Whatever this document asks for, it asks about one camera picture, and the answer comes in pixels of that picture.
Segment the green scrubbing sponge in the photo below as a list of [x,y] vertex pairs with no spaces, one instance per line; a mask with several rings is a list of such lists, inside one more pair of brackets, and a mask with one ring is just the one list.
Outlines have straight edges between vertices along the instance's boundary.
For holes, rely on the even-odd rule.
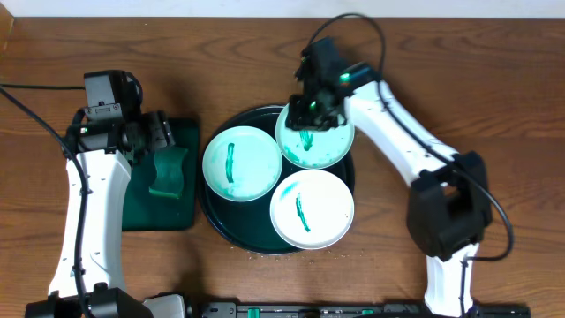
[[154,154],[155,179],[149,192],[157,197],[179,199],[185,185],[183,163],[188,153],[186,148],[170,146]]

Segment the white plate green smear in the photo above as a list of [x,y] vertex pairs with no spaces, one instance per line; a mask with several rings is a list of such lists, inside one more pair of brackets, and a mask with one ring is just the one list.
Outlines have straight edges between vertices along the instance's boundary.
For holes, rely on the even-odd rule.
[[349,230],[354,200],[348,186],[325,170],[301,170],[275,189],[269,214],[275,232],[303,250],[332,246]]

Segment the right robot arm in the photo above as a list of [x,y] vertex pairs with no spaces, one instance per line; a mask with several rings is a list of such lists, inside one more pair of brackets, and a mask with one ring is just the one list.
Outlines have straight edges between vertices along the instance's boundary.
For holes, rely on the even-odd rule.
[[409,187],[406,226],[426,255],[428,310],[466,316],[473,306],[471,266],[492,222],[482,158],[435,138],[368,64],[305,58],[295,76],[304,92],[290,98],[286,127],[333,132],[352,124],[375,144]]

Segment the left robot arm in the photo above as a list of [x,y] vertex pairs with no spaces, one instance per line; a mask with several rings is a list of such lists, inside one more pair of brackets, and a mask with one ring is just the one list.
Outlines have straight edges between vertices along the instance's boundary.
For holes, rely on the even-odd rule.
[[69,202],[64,243],[44,301],[27,317],[183,317],[182,296],[139,301],[124,285],[123,207],[139,156],[174,140],[163,112],[97,115],[80,111],[61,138],[67,159]]

